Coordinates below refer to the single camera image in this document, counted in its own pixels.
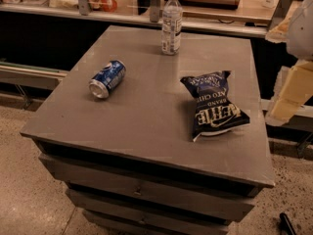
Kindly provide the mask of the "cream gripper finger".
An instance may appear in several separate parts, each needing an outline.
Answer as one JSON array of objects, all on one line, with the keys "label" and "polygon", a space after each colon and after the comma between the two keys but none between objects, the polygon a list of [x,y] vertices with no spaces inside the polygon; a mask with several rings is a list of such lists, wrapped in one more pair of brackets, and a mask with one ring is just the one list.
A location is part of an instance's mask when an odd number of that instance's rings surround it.
[{"label": "cream gripper finger", "polygon": [[286,43],[291,17],[283,19],[278,25],[270,29],[265,35],[265,39],[272,43]]},{"label": "cream gripper finger", "polygon": [[313,62],[298,61],[290,69],[281,67],[265,121],[272,126],[288,123],[313,96]]}]

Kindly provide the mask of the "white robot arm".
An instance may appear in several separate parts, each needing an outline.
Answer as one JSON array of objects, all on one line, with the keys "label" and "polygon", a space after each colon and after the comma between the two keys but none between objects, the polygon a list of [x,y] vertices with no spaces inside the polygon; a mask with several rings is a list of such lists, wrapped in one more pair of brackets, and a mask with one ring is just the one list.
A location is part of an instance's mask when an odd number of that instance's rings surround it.
[{"label": "white robot arm", "polygon": [[265,39],[287,44],[297,58],[290,69],[281,67],[265,116],[267,124],[288,123],[297,110],[313,96],[313,0],[303,0],[290,17],[269,30]]}]

